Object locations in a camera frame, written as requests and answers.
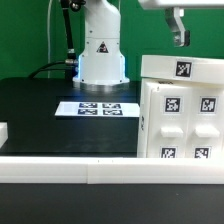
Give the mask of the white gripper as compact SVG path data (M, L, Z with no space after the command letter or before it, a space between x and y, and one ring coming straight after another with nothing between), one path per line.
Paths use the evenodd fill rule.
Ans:
M143 9L165 9L165 20L176 47L190 45L190 31L182 22L182 8L224 8L224 0L138 0Z

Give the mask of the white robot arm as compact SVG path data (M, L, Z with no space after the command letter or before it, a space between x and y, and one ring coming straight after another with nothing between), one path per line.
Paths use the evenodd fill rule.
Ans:
M68 46L67 62L74 66L73 83L95 89L125 85L125 58L120 52L118 9L107 0L59 0ZM145 10L163 9L177 46L187 46L189 32L181 17L186 8L224 8L224 0L138 0ZM72 43L69 12L85 10L85 49L79 56ZM224 60L182 56L144 55L141 75L165 80L224 84Z

